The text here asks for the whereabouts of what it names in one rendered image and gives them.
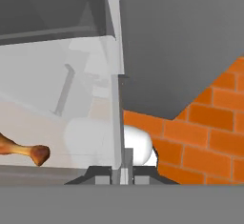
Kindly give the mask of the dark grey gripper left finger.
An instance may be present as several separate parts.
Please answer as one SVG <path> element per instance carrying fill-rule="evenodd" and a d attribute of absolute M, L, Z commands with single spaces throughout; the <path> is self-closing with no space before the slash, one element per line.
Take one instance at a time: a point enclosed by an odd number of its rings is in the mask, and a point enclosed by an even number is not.
<path fill-rule="evenodd" d="M 67 182 L 67 185 L 110 185 L 112 168 L 108 166 L 90 166 L 84 175 Z"/>

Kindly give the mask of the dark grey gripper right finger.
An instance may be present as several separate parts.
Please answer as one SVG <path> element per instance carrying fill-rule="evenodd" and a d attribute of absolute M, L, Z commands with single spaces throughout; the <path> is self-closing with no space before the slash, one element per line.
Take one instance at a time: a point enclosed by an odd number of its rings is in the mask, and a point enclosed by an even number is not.
<path fill-rule="evenodd" d="M 134 166 L 133 150 L 126 149 L 121 168 L 122 185 L 176 185 L 176 182 L 161 176 L 154 166 Z"/>

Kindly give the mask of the brown chicken drumstick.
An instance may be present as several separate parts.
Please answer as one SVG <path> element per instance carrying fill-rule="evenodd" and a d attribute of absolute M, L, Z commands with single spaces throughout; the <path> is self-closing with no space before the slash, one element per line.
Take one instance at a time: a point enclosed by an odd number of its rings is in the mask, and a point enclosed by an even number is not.
<path fill-rule="evenodd" d="M 0 155 L 8 154 L 28 156 L 37 167 L 40 167 L 50 158 L 51 150 L 44 145 L 22 146 L 0 133 Z"/>

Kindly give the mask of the white rounded object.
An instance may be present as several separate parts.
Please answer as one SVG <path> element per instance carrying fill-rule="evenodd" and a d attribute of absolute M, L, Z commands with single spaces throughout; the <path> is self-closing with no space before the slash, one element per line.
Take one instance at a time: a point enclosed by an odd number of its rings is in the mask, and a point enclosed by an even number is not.
<path fill-rule="evenodd" d="M 155 167 L 157 165 L 153 141 L 147 132 L 125 125 L 124 144 L 126 149 L 132 149 L 132 163 L 134 166 Z"/>

